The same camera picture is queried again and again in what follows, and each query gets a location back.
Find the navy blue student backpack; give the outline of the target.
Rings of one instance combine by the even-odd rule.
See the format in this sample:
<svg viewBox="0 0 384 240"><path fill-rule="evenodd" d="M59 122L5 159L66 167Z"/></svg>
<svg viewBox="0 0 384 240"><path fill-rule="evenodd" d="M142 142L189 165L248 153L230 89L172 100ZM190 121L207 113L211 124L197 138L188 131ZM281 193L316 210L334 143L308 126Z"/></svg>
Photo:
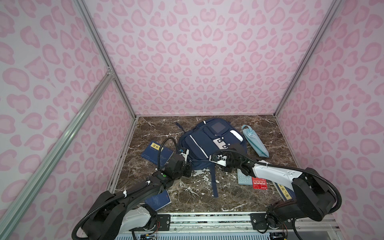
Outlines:
<svg viewBox="0 0 384 240"><path fill-rule="evenodd" d="M203 120L193 129L184 131L178 148L189 150L187 163L192 171L208 169L211 174L213 196L219 196L216 183L216 164L209 157L218 150L239 149L247 153L247 141L230 122L221 118Z"/></svg>

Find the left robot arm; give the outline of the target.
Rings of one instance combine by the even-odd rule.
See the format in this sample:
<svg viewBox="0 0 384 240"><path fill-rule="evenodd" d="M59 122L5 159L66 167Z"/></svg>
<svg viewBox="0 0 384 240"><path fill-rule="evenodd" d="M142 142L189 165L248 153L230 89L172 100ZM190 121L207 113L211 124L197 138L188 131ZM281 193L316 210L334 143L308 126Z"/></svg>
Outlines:
<svg viewBox="0 0 384 240"><path fill-rule="evenodd" d="M163 193L188 170L189 150L182 148L172 155L164 167L148 176L142 184L112 194L103 192L88 213L75 225L73 240L114 240L121 228L131 230L145 226L154 215L146 208L137 208L146 199Z"/></svg>

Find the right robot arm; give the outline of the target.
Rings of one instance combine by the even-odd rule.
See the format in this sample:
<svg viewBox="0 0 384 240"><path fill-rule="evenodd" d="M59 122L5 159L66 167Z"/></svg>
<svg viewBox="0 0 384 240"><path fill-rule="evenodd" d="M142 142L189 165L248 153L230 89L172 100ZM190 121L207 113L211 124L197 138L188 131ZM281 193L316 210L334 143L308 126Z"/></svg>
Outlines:
<svg viewBox="0 0 384 240"><path fill-rule="evenodd" d="M339 190L314 169L274 165L232 149L218 150L209 160L225 170L239 169L246 176L265 179L294 192L295 198L277 201L267 208L265 224L271 229L293 219L310 218L320 222L342 205Z"/></svg>

